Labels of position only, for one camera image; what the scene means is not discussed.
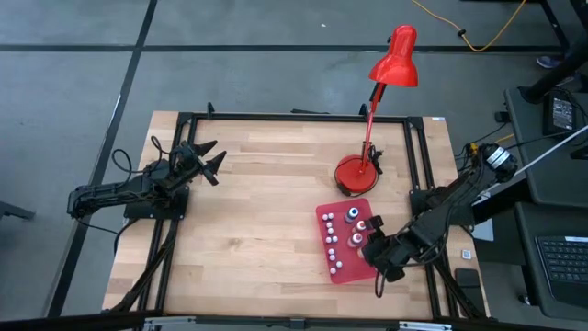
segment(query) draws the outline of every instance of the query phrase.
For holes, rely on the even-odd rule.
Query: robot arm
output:
[[[471,169],[448,187],[427,191],[414,216],[398,233],[385,235],[379,216],[368,221],[376,231],[368,237],[362,253],[387,281],[404,277],[405,267],[435,262],[447,243],[451,219],[471,213],[471,203],[485,189],[510,180],[516,172],[515,158],[497,144],[471,145],[470,154]],[[416,263],[409,264],[411,259]]]
[[[145,167],[142,173],[119,183],[81,186],[70,193],[67,213],[82,218],[104,207],[149,201],[154,207],[165,208],[178,189],[198,174],[208,182],[219,184],[214,177],[226,152],[202,162],[204,156],[217,141],[193,144],[181,142],[170,152],[170,160],[158,160]]]

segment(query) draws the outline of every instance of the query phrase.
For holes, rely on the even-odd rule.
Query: keyboard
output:
[[[588,307],[579,292],[588,291],[588,237],[537,237],[537,248],[551,295],[561,302]]]

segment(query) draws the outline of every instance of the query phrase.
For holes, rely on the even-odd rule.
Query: red desk lamp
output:
[[[372,144],[369,140],[376,107],[382,99],[386,85],[418,86],[418,75],[411,58],[415,42],[416,30],[412,26],[397,27],[392,34],[388,53],[369,73],[369,78],[377,83],[369,99],[371,107],[362,154],[344,157],[334,171],[337,187],[346,196],[351,196],[351,193],[365,193],[376,185],[380,170],[374,165],[373,155],[370,155]]]

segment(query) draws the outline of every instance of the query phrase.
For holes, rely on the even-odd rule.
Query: button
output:
[[[567,271],[566,268],[564,267],[555,267],[555,266],[551,266],[549,267],[549,271],[551,272],[565,272]]]

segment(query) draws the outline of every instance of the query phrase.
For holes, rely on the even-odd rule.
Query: lamp arm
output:
[[[373,98],[371,98],[371,107],[369,110],[369,117],[367,119],[367,130],[366,130],[366,140],[364,141],[364,150],[361,154],[361,167],[360,173],[364,173],[366,171],[366,166],[368,166],[368,156],[369,156],[369,147],[371,145],[370,137],[371,137],[371,126],[374,123],[374,116],[376,115],[376,108],[378,107],[379,101],[382,99],[382,94],[384,93],[384,87],[386,85],[382,83],[376,83],[376,93],[374,94]]]

